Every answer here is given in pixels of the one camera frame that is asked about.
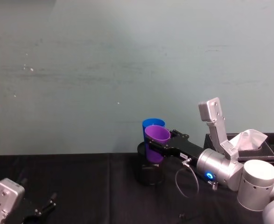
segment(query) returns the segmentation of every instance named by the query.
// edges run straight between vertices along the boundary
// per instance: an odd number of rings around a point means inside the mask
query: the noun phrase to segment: wall
[[[274,0],[0,0],[0,154],[134,152],[161,117],[203,145],[274,132]]]

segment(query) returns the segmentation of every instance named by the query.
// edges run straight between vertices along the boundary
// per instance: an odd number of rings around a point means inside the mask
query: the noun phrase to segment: black holder
[[[248,160],[263,160],[271,163],[274,166],[274,133],[264,133],[267,135],[267,139],[261,144],[259,149],[239,151],[239,162],[246,162]],[[237,133],[228,133],[227,138],[231,140],[238,135]],[[211,148],[215,150],[215,147],[211,141],[211,135],[205,135],[204,149]]]
[[[136,180],[143,185],[158,185],[164,180],[163,161],[158,164],[146,159],[144,142],[138,145],[138,157],[133,165]]]

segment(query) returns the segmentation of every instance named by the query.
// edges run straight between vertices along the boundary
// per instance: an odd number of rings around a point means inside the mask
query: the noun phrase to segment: black table
[[[136,182],[132,163],[136,154],[64,154],[0,156],[0,180],[28,179],[25,197],[35,203],[57,192],[57,207],[48,224],[261,224],[260,212],[238,204],[236,193],[199,180],[196,198],[176,189],[174,176],[180,160],[164,160],[165,181],[159,186]],[[178,182],[192,195],[190,172]]]

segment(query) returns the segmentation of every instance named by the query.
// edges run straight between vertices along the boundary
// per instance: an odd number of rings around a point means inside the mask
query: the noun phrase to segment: cable
[[[190,169],[190,171],[191,171],[192,174],[194,175],[194,178],[195,178],[195,181],[196,181],[196,184],[197,184],[197,191],[196,191],[196,194],[194,195],[194,196],[196,196],[196,195],[199,193],[199,183],[198,183],[198,179],[197,179],[196,174],[194,173],[193,169],[192,169],[190,166],[187,166],[187,167]],[[186,196],[186,195],[183,193],[183,191],[180,189],[180,187],[178,186],[178,183],[177,183],[177,176],[178,176],[178,173],[179,173],[180,171],[182,171],[182,170],[184,170],[184,168],[181,168],[181,169],[179,169],[179,170],[176,172],[176,174],[175,174],[175,184],[176,184],[176,187],[177,187],[177,189],[179,190],[179,192],[182,194],[182,196],[184,196],[184,197],[186,197],[186,198],[190,198],[189,196]]]

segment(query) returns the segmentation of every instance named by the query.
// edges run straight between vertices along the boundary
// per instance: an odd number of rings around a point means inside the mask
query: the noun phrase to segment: purple cup
[[[165,144],[170,140],[170,132],[168,129],[159,125],[150,125],[145,128],[145,135],[153,139],[156,142]],[[148,144],[145,144],[146,158],[152,163],[160,163],[163,160],[163,156],[154,150],[151,150]]]

